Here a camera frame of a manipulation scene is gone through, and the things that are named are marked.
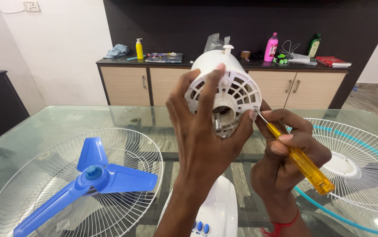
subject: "yellow bottle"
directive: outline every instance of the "yellow bottle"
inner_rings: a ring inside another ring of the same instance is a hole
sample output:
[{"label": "yellow bottle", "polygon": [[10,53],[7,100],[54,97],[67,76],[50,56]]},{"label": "yellow bottle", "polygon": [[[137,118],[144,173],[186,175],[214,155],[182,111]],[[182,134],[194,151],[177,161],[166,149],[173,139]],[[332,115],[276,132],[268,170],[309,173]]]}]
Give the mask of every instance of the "yellow bottle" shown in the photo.
[{"label": "yellow bottle", "polygon": [[143,59],[142,44],[140,43],[142,38],[136,39],[136,56],[138,59]]}]

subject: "packing tape roll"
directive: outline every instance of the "packing tape roll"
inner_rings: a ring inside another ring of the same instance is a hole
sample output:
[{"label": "packing tape roll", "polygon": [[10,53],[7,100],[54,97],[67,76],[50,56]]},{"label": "packing tape roll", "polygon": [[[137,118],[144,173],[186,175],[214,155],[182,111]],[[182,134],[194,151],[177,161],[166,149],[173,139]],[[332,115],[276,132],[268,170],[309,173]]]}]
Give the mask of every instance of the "packing tape roll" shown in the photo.
[{"label": "packing tape roll", "polygon": [[250,57],[250,51],[242,51],[240,53],[240,57],[241,58],[248,58],[248,57]]}]

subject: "hand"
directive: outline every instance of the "hand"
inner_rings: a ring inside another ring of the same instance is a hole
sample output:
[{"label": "hand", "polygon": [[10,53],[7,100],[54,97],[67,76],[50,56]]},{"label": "hand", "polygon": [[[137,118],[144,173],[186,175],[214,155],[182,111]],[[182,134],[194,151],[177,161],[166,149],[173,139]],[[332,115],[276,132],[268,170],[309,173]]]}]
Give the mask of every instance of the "hand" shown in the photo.
[{"label": "hand", "polygon": [[[331,151],[312,137],[313,126],[309,121],[286,109],[272,111],[264,100],[260,111],[283,135],[279,137],[280,141],[276,141],[265,122],[260,117],[256,118],[255,123],[266,138],[266,149],[263,159],[255,164],[250,173],[252,187],[263,199],[265,206],[275,210],[285,208],[286,213],[287,208],[295,208],[295,213],[292,212],[295,215],[297,207],[291,190],[304,176],[290,160],[287,146],[301,149],[318,167],[331,159]],[[291,134],[288,134],[285,124],[292,127]],[[289,223],[294,219],[292,214],[284,215],[278,211],[270,211],[269,215],[274,221],[282,223]]]},{"label": "hand", "polygon": [[179,150],[180,170],[174,185],[176,189],[196,194],[192,197],[200,204],[206,199],[215,180],[224,173],[240,154],[244,143],[253,133],[252,110],[241,116],[239,126],[230,137],[217,136],[212,116],[218,82],[224,75],[225,65],[220,64],[207,76],[199,96],[197,114],[189,111],[184,95],[200,70],[183,74],[166,101],[170,120],[175,128]]}]

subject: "blue cloth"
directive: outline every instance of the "blue cloth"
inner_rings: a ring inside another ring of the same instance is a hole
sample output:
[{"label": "blue cloth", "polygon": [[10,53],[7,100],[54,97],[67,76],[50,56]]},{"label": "blue cloth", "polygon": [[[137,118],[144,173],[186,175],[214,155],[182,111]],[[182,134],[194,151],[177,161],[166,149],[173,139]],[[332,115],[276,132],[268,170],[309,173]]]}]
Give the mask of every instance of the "blue cloth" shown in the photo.
[{"label": "blue cloth", "polygon": [[107,53],[107,56],[104,56],[105,59],[112,59],[120,56],[124,56],[129,52],[129,48],[122,44],[117,44]]}]

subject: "red thread bracelet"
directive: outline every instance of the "red thread bracelet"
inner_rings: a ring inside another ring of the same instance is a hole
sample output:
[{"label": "red thread bracelet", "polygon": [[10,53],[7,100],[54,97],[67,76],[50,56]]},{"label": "red thread bracelet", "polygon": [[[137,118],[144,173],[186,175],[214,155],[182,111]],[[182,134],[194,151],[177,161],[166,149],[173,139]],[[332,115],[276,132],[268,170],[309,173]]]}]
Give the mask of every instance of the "red thread bracelet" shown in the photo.
[{"label": "red thread bracelet", "polygon": [[264,237],[279,237],[281,233],[281,228],[283,227],[290,227],[294,222],[296,222],[298,215],[300,211],[297,209],[297,215],[296,218],[291,223],[288,224],[281,224],[281,223],[274,223],[271,221],[272,224],[274,224],[274,231],[267,232],[264,228],[260,228],[260,232],[263,234]]}]

